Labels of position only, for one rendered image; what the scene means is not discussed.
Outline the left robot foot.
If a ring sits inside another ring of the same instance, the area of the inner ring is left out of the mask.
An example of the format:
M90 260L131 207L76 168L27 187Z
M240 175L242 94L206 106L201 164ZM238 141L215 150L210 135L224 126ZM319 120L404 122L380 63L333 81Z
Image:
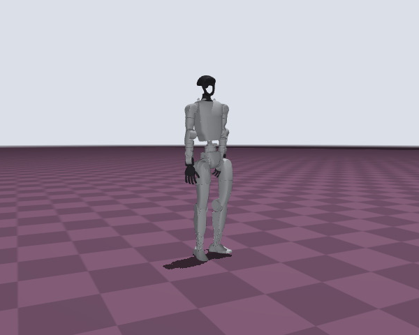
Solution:
M214 244L215 245L215 244ZM222 244L218 244L218 246L214 246L213 244L209 245L209 252L217 252L217 253L232 253L232 250L226 248Z

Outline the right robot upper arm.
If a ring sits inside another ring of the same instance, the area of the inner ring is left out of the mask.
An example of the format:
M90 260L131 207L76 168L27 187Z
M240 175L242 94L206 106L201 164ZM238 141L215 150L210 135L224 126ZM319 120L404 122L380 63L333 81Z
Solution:
M189 139L194 140L197 137L197 132L193 129L193 127L195 124L195 113L198 111L198 103L192 103L192 104L187 105L184 111L186 114L186 120L185 120L186 131L190 130Z

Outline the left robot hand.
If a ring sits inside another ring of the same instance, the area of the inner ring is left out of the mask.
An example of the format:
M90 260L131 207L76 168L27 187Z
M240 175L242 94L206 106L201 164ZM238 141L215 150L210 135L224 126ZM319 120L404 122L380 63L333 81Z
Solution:
M224 154L223 155L223 158L226 158L226 154ZM221 173L221 171L216 171L216 168L215 168L215 171L212 173L212 174L214 174L216 172L216 174L215 174L215 176L216 177L219 177L219 175L220 175L220 173ZM219 174L218 174L219 173ZM218 176L217 176L218 175Z

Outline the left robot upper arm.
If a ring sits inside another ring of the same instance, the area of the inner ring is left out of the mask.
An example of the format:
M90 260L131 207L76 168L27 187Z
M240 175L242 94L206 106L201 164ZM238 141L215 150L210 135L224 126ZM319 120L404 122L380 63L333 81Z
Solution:
M226 137L229 134L229 130L227 128L225 128L225 125L227 123L228 111L229 111L229 107L226 104L223 104L222 103L222 112L223 112L222 121L223 121L223 127L222 127L221 137Z

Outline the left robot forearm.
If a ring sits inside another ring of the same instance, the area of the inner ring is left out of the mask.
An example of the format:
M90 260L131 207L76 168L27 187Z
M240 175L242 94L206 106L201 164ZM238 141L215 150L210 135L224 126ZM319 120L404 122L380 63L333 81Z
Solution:
M226 153L227 148L226 148L226 142L228 140L228 135L226 137L221 137L221 139L219 140L219 148L218 151L221 152L221 157L223 157L223 155Z

